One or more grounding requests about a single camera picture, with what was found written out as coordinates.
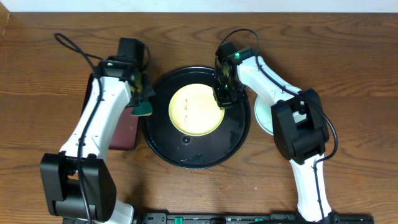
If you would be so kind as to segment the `green sponge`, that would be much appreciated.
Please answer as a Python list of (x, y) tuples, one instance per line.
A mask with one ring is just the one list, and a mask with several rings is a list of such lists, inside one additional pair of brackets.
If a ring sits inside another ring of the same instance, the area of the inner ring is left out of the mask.
[(149, 101), (143, 101), (137, 106), (134, 106), (131, 111), (131, 116), (150, 116), (153, 112), (152, 105)]

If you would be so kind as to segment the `mint green plate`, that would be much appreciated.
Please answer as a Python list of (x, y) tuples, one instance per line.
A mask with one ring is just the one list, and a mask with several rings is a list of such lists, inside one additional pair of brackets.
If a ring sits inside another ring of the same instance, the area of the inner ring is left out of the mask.
[(264, 101), (260, 96), (256, 98), (254, 104), (254, 115), (259, 126), (266, 133), (273, 136), (271, 105)]

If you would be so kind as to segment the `yellow plate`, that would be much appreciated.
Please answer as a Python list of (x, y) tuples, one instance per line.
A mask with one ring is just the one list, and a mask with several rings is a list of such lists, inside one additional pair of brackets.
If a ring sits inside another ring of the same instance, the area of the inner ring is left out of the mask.
[(212, 87), (194, 83), (181, 87), (169, 103), (172, 124), (189, 136), (204, 136), (213, 132), (224, 118), (213, 96)]

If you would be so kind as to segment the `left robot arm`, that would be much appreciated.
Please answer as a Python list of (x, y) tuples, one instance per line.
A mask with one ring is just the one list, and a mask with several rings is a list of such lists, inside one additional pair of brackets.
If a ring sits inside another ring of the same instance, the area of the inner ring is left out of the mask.
[(77, 223), (132, 223), (134, 208), (117, 198), (106, 166), (109, 145), (123, 110), (149, 116), (153, 93), (137, 59), (101, 60), (80, 120), (57, 154), (44, 154), (40, 174), (49, 213)]

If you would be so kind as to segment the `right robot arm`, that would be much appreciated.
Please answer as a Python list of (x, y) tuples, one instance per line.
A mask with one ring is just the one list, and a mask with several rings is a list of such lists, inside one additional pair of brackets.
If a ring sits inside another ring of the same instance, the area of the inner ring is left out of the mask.
[(231, 42), (218, 47), (218, 84), (213, 92), (217, 105), (226, 109), (243, 100), (246, 88), (252, 89), (266, 106), (272, 123), (270, 133), (278, 151), (294, 172), (298, 193), (297, 210), (308, 222), (321, 222), (331, 212), (323, 179), (323, 166), (329, 140), (326, 118), (315, 90), (302, 91), (274, 72), (248, 47), (237, 50)]

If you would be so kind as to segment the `rectangular black brown tray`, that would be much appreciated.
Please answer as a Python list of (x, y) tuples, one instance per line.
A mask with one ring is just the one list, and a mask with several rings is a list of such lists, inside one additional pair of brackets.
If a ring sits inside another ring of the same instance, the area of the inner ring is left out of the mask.
[(136, 147), (139, 118), (132, 116), (133, 107), (123, 110), (111, 138), (109, 149), (128, 151)]

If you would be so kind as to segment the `round black serving tray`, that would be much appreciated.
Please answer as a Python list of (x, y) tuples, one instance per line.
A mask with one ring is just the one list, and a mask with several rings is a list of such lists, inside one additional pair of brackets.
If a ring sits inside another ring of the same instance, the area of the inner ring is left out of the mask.
[(194, 83), (212, 87), (216, 80), (211, 67), (182, 67), (163, 75), (154, 83), (155, 95), (149, 98), (150, 116), (140, 119), (143, 136), (152, 150), (168, 163), (187, 169), (216, 166), (233, 156), (243, 145), (251, 124), (248, 96), (225, 110), (221, 124), (204, 136), (179, 131), (171, 122), (169, 103), (180, 88)]

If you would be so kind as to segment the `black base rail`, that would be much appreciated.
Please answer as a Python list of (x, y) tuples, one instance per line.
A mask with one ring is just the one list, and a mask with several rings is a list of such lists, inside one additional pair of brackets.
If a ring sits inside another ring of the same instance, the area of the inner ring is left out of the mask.
[(198, 215), (142, 213), (134, 216), (132, 224), (261, 224), (261, 223), (330, 223), (375, 224), (372, 216), (330, 214), (321, 221), (306, 221), (293, 213), (269, 215)]

